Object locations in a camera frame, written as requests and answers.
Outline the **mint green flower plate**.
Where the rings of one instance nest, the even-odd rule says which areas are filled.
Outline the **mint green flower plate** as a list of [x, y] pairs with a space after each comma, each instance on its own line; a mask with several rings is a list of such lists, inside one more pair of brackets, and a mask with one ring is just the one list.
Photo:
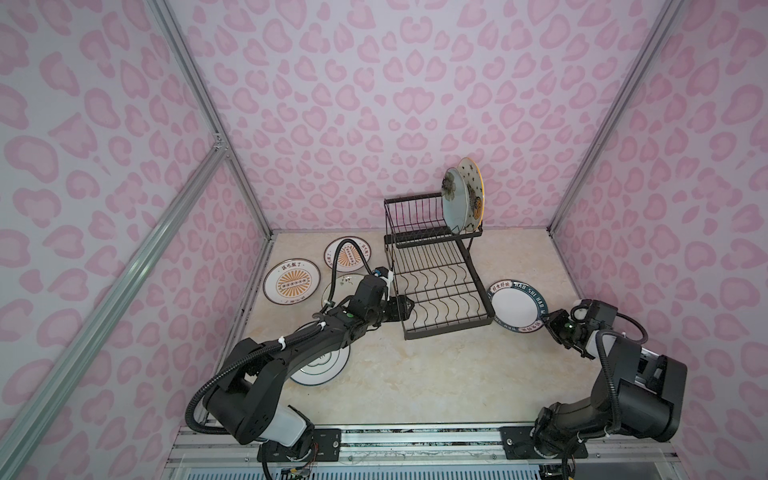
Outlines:
[[452, 234], [465, 230], [470, 214], [468, 186], [456, 168], [449, 168], [442, 179], [441, 198], [443, 218]]

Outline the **white star cat plate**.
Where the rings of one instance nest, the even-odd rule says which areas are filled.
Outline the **white star cat plate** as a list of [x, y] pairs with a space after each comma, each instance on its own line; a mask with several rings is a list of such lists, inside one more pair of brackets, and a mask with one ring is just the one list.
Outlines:
[[485, 188], [478, 165], [469, 157], [463, 158], [457, 169], [467, 187], [469, 212], [465, 230], [474, 232], [482, 224], [485, 209]]

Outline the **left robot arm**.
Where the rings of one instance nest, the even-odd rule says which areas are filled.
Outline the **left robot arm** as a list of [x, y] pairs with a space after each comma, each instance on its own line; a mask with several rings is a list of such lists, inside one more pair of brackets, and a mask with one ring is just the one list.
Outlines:
[[192, 431], [229, 435], [239, 444], [282, 447], [291, 459], [314, 452], [314, 424], [280, 404], [286, 380], [325, 354], [341, 350], [387, 322], [401, 322], [414, 309], [406, 295], [391, 296], [387, 281], [366, 275], [353, 295], [328, 298], [308, 325], [263, 343], [239, 341], [220, 370], [192, 396], [185, 422]]

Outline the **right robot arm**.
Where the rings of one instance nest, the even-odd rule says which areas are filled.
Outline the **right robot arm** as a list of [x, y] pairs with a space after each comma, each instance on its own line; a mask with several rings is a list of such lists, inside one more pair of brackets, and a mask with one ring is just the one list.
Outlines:
[[542, 323], [556, 343], [598, 361], [600, 373], [587, 398], [540, 410], [531, 432], [539, 456], [568, 460], [586, 441], [611, 435], [666, 442], [676, 434], [688, 367], [646, 348], [649, 335], [637, 320], [585, 299]]

